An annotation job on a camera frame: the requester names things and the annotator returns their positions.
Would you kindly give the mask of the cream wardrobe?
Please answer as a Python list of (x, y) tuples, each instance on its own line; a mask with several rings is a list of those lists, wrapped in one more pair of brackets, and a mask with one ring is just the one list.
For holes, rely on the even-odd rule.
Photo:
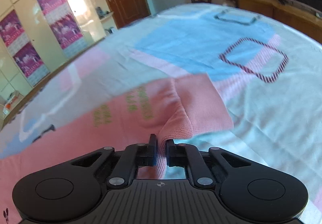
[(67, 1), (87, 42), (87, 47), (70, 59), (63, 53), (37, 0), (1, 0), (1, 20), (12, 10), (16, 11), (34, 48), (49, 70), (42, 81), (31, 86), (1, 39), (1, 119), (12, 115), (24, 98), (67, 63), (74, 62), (78, 74), (85, 76), (107, 60), (107, 55), (97, 46), (105, 39), (106, 33), (91, 0)]

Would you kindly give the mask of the purple calendar poster left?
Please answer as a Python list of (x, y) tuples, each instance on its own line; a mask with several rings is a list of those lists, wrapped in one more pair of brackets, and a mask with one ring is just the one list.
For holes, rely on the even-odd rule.
[(1, 39), (8, 54), (31, 86), (49, 74), (47, 66), (34, 48), (15, 10), (1, 20)]

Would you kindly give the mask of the pink knit shirt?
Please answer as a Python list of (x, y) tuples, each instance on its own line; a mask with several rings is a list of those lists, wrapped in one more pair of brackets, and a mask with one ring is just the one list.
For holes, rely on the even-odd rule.
[(233, 122), (221, 96), (206, 74), (152, 81), (111, 99), (73, 122), (48, 126), (16, 155), (1, 160), (1, 223), (18, 223), (21, 217), (12, 201), (14, 185), (30, 173), (111, 146), (124, 150), (146, 143), (155, 134), (155, 167), (139, 172), (142, 178), (165, 174), (165, 143), (229, 130)]

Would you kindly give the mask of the purple calendar poster right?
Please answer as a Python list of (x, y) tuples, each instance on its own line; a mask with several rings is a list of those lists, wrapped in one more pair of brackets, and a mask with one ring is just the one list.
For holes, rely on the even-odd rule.
[(37, 0), (58, 44), (67, 58), (87, 47), (67, 0)]

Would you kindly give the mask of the wooden bed footboard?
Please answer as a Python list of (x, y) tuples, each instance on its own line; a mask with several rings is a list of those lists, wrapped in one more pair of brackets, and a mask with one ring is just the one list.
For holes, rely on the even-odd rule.
[(226, 0), (235, 7), (262, 14), (288, 25), (321, 43), (321, 12), (300, 3), (281, 0)]

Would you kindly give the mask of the patterned bed sheet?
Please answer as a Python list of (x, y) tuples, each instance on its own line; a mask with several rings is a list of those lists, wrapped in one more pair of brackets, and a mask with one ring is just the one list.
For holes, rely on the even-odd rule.
[(321, 45), (262, 15), (210, 4), (170, 8), (97, 46), (107, 60), (85, 76), (70, 63), (1, 130), (1, 160), (44, 134), (152, 81), (206, 74), (233, 127), (190, 139), (301, 180), (301, 221), (321, 223)]

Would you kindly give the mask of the purple calendar poster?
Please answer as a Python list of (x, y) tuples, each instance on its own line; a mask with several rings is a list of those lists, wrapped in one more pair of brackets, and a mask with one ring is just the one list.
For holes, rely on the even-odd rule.
[(67, 58), (87, 47), (67, 0), (37, 0), (58, 44)]
[(15, 10), (1, 20), (1, 39), (8, 54), (31, 86), (49, 74), (47, 66), (34, 48)]

